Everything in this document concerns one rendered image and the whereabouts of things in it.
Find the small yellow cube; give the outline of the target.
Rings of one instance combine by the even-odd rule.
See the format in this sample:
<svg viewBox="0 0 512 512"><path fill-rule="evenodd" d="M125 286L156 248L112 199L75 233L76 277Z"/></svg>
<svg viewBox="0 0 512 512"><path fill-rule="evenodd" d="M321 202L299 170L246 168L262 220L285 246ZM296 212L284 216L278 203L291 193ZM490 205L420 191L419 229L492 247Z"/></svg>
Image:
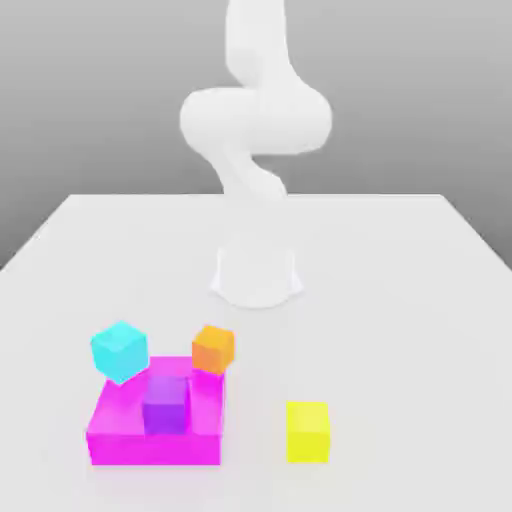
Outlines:
<svg viewBox="0 0 512 512"><path fill-rule="evenodd" d="M331 436L326 402L286 403L286 459L288 463L327 463Z"/></svg>

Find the large magenta box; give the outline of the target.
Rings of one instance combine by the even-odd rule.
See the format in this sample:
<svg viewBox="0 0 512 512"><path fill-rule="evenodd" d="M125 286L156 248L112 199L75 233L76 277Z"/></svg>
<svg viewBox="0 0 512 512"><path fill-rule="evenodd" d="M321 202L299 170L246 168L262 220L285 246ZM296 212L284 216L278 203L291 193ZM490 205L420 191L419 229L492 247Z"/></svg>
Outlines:
<svg viewBox="0 0 512 512"><path fill-rule="evenodd" d="M187 380L189 410L182 433L145 431L143 399L153 377ZM105 383L86 430L94 465L218 465L221 462L225 379L197 370L190 356L157 356L118 386Z"/></svg>

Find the small orange cube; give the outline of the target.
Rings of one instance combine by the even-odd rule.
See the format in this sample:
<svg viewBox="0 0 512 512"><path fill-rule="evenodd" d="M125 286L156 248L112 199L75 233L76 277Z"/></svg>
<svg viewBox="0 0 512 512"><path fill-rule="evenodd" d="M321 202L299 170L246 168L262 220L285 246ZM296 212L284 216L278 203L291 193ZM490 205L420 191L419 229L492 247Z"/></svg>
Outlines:
<svg viewBox="0 0 512 512"><path fill-rule="evenodd" d="M235 335L232 331L206 325L192 342L192 366L215 375L222 375L233 362Z"/></svg>

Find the small purple cube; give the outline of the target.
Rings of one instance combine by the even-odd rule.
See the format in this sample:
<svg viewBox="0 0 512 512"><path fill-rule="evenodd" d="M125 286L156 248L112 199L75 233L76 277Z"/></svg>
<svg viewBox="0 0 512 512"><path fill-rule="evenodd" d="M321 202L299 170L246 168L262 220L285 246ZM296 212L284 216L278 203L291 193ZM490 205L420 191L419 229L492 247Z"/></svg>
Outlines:
<svg viewBox="0 0 512 512"><path fill-rule="evenodd" d="M147 435L184 434L189 422L189 387L185 377L156 375L148 380L142 400Z"/></svg>

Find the small cyan cube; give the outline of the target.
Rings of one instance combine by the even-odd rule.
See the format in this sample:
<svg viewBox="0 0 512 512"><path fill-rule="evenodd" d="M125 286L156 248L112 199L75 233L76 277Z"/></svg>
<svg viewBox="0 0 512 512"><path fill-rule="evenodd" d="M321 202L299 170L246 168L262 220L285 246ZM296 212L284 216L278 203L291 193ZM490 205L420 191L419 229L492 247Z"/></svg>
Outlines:
<svg viewBox="0 0 512 512"><path fill-rule="evenodd" d="M145 333L120 321L91 339L95 367L116 385L122 385L149 366Z"/></svg>

